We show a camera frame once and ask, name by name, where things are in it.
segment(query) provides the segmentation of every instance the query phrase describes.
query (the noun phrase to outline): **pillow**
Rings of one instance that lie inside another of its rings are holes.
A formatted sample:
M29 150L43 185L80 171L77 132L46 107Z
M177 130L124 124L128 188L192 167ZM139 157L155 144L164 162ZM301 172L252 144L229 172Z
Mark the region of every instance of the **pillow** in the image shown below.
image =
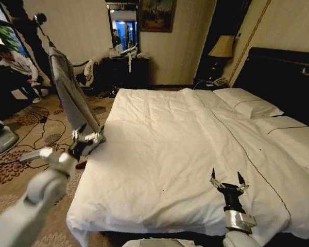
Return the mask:
M254 121L263 134L282 147L309 173L309 127L287 116Z
M275 105L243 89L219 89L214 93L230 107L251 119L280 116L284 113Z

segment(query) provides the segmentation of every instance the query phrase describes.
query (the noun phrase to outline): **table lamp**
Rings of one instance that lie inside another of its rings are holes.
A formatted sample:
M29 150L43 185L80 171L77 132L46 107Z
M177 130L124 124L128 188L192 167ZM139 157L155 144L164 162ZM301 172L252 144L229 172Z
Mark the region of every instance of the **table lamp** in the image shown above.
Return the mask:
M211 67L210 80L215 80L223 73L223 67L228 58L232 58L232 44L234 41L234 35L221 35L216 42L213 49L208 53L211 57L218 58L214 65Z

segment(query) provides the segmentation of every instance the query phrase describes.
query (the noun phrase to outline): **headboard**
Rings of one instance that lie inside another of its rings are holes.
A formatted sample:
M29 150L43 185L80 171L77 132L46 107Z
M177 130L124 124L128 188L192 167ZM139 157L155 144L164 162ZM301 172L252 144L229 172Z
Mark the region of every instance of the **headboard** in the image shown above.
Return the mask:
M273 103L309 126L309 75L302 71L309 74L309 52L253 47L233 87Z

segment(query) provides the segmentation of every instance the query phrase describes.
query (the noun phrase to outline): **patterned carpet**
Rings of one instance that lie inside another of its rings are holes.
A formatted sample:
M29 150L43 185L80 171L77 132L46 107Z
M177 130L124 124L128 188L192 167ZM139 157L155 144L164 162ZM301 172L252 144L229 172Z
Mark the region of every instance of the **patterned carpet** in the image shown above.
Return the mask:
M88 97L89 104L100 120L105 123L113 100ZM45 124L39 123L43 116L48 117ZM5 121L19 136L18 142L4 155L0 155L0 214L12 205L26 190L30 179L48 168L40 159L20 164L14 162L23 153L39 149L43 146L56 146L63 151L72 143L71 127L62 105L56 95L48 95L40 103L33 104ZM33 246L37 247L73 247L79 246L66 227L66 213L74 197L83 170L77 170L70 181L65 197L49 212L47 223ZM90 246L115 246L108 237L93 233Z

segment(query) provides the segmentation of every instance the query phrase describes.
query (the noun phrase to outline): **wall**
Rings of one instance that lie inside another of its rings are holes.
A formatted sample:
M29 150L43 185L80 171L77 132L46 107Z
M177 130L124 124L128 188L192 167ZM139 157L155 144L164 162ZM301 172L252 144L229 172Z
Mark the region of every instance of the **wall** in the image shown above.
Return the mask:
M151 84L193 84L215 0L177 0L172 33L141 32Z
M240 32L234 58L224 72L231 85L251 47L309 52L309 0L253 0Z
M212 18L215 0L177 0L172 33L141 32L141 52L151 56L151 84L192 84ZM100 59L112 47L104 0L24 0L32 17L47 16L42 25L73 64ZM48 42L43 40L45 50Z

